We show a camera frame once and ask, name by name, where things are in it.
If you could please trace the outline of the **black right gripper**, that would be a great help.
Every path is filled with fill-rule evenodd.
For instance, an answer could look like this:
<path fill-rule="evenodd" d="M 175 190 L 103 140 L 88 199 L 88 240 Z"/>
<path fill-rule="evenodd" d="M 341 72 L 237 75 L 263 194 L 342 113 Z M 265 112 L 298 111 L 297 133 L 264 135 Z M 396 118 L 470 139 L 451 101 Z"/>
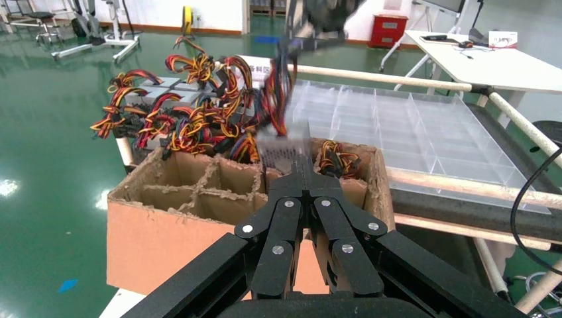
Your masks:
<path fill-rule="evenodd" d="M 345 24 L 363 1 L 287 1 L 286 47 L 328 47 L 344 43 Z"/>

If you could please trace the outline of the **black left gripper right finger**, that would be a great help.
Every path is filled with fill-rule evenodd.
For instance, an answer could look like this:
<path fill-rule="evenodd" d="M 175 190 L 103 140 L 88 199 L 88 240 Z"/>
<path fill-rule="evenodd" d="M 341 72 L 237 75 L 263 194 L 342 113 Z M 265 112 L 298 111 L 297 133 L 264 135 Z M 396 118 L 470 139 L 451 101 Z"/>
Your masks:
<path fill-rule="evenodd" d="M 309 225 L 337 317 L 520 317 L 513 305 L 349 203 L 307 164 Z"/>

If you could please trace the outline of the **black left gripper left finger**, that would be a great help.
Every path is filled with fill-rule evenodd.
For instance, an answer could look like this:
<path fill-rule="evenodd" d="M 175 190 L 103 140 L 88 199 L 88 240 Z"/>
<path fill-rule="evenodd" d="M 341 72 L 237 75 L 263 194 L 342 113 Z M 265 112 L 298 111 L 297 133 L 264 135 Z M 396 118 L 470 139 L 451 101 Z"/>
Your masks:
<path fill-rule="evenodd" d="M 268 201 L 124 317 L 258 317 L 261 301 L 282 301 L 294 286 L 308 193 L 308 157 L 271 183 Z"/>

